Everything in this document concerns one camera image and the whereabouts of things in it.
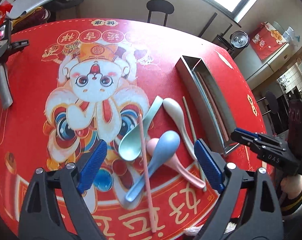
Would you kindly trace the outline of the person's right hand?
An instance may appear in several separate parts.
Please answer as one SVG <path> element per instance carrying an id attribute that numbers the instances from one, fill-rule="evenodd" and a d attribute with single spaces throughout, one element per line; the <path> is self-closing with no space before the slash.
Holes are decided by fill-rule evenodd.
<path id="1" fill-rule="evenodd" d="M 302 176 L 287 176 L 281 181 L 281 190 L 287 194 L 288 199 L 295 199 L 302 192 Z"/>

